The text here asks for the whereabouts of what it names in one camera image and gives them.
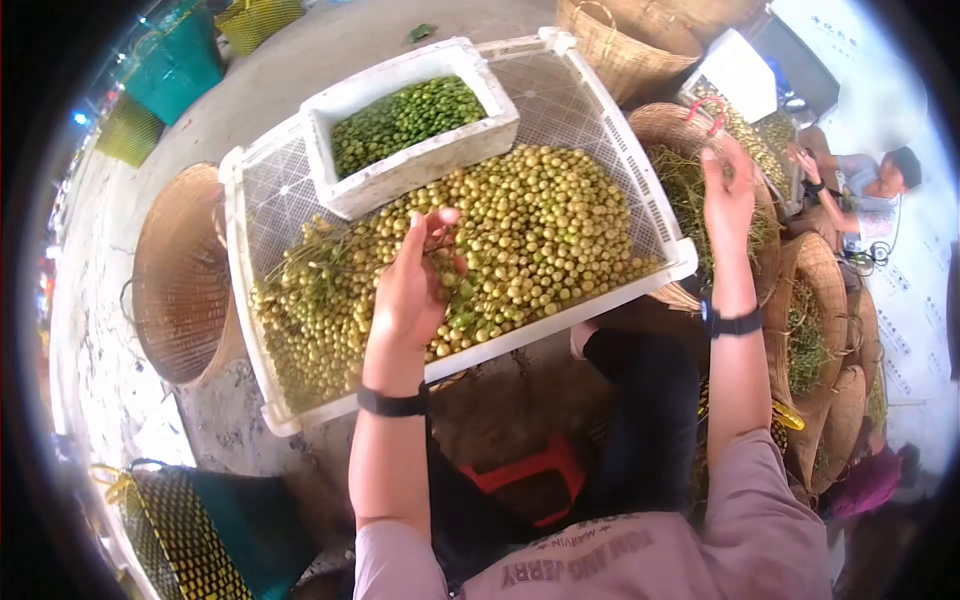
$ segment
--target watch strap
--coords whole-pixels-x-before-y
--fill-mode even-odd
[[[721,335],[747,335],[761,327],[763,327],[763,314],[759,306],[749,315],[736,319],[724,319],[714,312],[710,319],[710,337],[715,340]]]
[[[416,396],[389,397],[360,386],[357,390],[357,404],[364,410],[380,417],[402,418],[424,416],[430,401],[426,383],[420,383]]]
[[[827,185],[821,180],[819,183],[814,183],[810,180],[804,180],[804,191],[810,196],[816,196],[820,193],[820,190],[827,187]]]

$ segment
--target red strap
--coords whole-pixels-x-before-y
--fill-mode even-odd
[[[685,123],[689,123],[693,120],[693,115],[697,112],[697,108],[700,107],[704,102],[715,102],[720,105],[720,116],[713,120],[713,127],[707,132],[707,135],[714,135],[720,131],[720,128],[723,127],[724,119],[727,117],[727,105],[724,103],[721,96],[707,96],[706,98],[701,98],[700,100],[693,103],[693,106],[690,107],[690,114],[686,116],[684,120]]]

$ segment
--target cable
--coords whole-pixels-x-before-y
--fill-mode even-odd
[[[890,254],[893,253],[897,245],[897,239],[900,237],[900,219],[902,218],[901,209],[903,206],[903,196],[900,194],[897,200],[897,226],[894,229],[894,241],[887,244],[878,240],[870,245],[865,251],[843,250],[840,253],[842,264],[853,269],[857,274],[869,277],[874,273],[876,267],[886,267],[890,263]]]

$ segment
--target black pants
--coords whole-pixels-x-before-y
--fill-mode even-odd
[[[692,358],[672,338],[611,329],[594,333],[584,355],[618,394],[607,445],[574,502],[572,522],[641,511],[685,514],[699,399]],[[454,590],[517,544],[554,530],[535,527],[483,493],[450,464],[429,431],[433,549]]]

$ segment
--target concrete floor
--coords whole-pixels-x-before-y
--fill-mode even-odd
[[[132,434],[162,397],[162,382],[122,314],[119,291],[131,274],[140,224],[167,181],[191,164],[219,162],[314,93],[408,51],[405,36],[421,23],[438,27],[425,43],[450,36],[483,42],[530,35],[553,24],[554,10],[554,0],[321,2],[249,57],[232,60],[223,82],[164,134],[139,170],[88,152],[68,199],[51,362],[55,402],[78,438],[89,440],[90,460],[122,466],[136,456]],[[604,319],[702,339],[697,320],[649,299]],[[706,344],[692,349],[704,364]],[[246,360],[177,392],[197,465],[282,474],[304,522],[329,550],[320,567],[342,564],[352,541],[347,461],[354,416],[292,438],[273,436],[260,417],[263,400]],[[558,334],[485,363],[437,394],[436,435],[457,463],[499,464],[536,449],[551,430],[583,431],[609,393],[588,364],[570,359],[566,337]]]

